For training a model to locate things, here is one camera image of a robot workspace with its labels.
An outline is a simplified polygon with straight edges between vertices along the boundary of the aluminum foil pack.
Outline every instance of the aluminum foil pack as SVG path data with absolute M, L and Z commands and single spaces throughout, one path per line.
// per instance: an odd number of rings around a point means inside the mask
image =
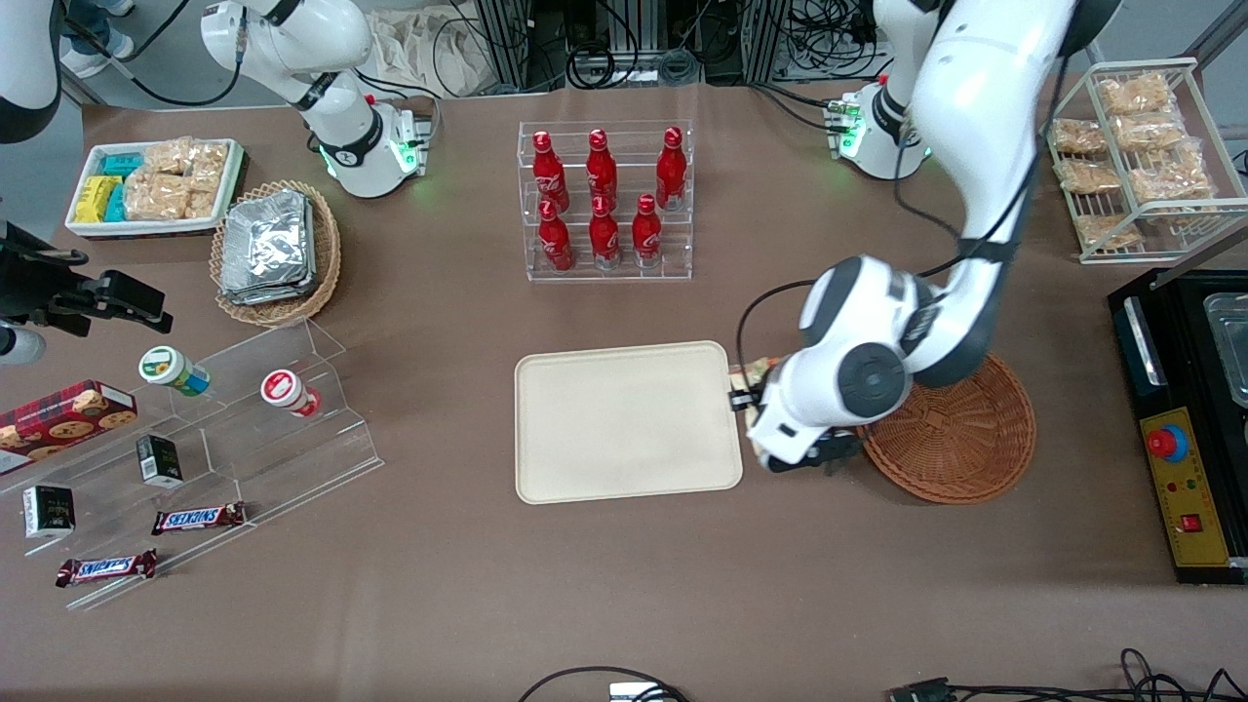
M 302 297 L 316 289 L 312 202 L 295 190 L 230 209 L 222 240 L 221 295 L 235 305 Z

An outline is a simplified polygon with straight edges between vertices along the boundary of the cloth bag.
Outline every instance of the cloth bag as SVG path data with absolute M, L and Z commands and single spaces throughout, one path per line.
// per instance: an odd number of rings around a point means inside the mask
M 463 21 L 461 11 L 473 21 Z M 457 21 L 443 30 L 451 20 Z M 368 26 L 373 31 L 377 77 L 418 85 L 448 97 L 472 95 L 494 84 L 497 77 L 490 57 L 485 55 L 485 39 L 475 34 L 474 27 L 479 24 L 475 20 L 477 7 L 472 1 L 459 5 L 459 11 L 451 5 L 374 9 L 368 12 Z M 437 74 L 433 70 L 434 54 L 438 57 Z

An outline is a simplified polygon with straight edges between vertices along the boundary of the snickers bar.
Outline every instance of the snickers bar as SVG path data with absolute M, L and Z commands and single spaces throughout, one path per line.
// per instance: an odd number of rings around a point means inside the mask
M 156 525 L 152 527 L 152 536 L 165 533 L 166 531 L 237 526 L 245 521 L 247 521 L 247 515 L 243 511 L 242 502 L 217 505 L 216 507 L 200 507 L 198 510 L 182 510 L 181 512 L 156 512 Z
M 56 587 L 67 587 L 109 580 L 112 577 L 144 576 L 150 578 L 156 575 L 156 550 L 145 551 L 139 556 L 126 556 L 124 558 L 104 558 L 100 561 L 76 561 L 70 558 L 56 573 Z

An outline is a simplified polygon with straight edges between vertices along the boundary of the yellow snack package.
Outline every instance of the yellow snack package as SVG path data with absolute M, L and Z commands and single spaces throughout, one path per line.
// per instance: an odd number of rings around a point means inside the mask
M 109 209 L 112 189 L 121 185 L 121 176 L 90 176 L 82 185 L 82 195 L 74 205 L 74 221 L 102 222 Z

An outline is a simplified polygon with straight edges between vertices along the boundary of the red cookie box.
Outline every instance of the red cookie box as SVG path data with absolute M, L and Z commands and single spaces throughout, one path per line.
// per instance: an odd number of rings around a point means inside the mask
M 137 416 L 132 395 L 97 380 L 84 380 L 0 413 L 0 475 L 127 425 Z

